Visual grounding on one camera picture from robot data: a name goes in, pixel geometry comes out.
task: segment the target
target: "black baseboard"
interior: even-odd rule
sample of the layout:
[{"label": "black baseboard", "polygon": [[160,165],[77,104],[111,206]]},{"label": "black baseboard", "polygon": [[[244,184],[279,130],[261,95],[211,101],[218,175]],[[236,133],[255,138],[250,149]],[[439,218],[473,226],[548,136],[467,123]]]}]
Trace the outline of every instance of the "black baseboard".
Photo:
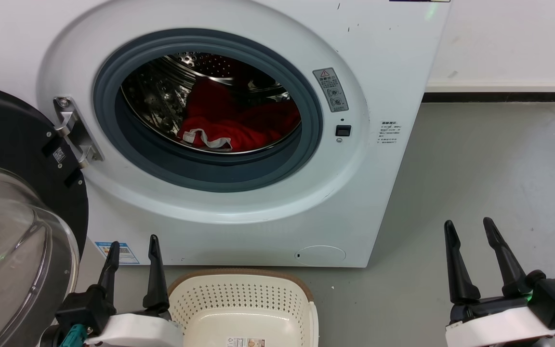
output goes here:
[{"label": "black baseboard", "polygon": [[421,103],[555,103],[555,93],[425,93]]}]

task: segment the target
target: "floor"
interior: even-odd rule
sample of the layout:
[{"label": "floor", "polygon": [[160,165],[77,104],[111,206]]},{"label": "floor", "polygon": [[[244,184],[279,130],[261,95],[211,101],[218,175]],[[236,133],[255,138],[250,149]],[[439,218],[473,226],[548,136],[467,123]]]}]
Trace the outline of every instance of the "floor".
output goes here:
[{"label": "floor", "polygon": [[[451,303],[443,223],[455,223],[482,295],[496,296],[502,279],[486,216],[526,272],[555,277],[555,104],[423,104],[370,265],[278,270],[310,286],[322,347],[444,347]],[[79,290],[97,281],[102,262],[88,244]],[[196,269],[168,267],[167,283]],[[119,269],[119,312],[141,308],[147,270]]]}]

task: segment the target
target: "metal hinge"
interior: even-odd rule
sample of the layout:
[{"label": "metal hinge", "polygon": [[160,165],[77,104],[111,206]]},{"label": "metal hinge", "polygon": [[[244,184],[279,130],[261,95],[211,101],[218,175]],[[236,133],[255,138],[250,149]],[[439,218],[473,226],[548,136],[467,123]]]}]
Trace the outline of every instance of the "metal hinge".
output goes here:
[{"label": "metal hinge", "polygon": [[90,161],[103,161],[104,156],[100,153],[95,141],[87,131],[79,109],[74,101],[68,96],[58,96],[53,99],[55,112],[61,124],[55,127],[59,136],[66,138],[73,147],[74,154],[79,161],[79,167],[84,168]]}]

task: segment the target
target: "laundry basket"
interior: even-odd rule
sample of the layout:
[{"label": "laundry basket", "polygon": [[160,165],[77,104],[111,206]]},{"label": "laundry basket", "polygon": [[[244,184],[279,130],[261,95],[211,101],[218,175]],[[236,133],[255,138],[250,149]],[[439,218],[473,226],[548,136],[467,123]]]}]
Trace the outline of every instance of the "laundry basket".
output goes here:
[{"label": "laundry basket", "polygon": [[221,268],[179,277],[168,288],[184,347],[317,347],[318,315],[297,277]]}]

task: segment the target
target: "open washer door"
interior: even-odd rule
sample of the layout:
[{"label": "open washer door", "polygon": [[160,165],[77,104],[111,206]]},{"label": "open washer door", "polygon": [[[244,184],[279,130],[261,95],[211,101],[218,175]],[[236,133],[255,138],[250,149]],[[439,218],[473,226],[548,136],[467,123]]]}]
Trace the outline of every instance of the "open washer door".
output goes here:
[{"label": "open washer door", "polygon": [[79,163],[42,114],[0,92],[0,346],[35,346],[75,288],[88,202]]}]

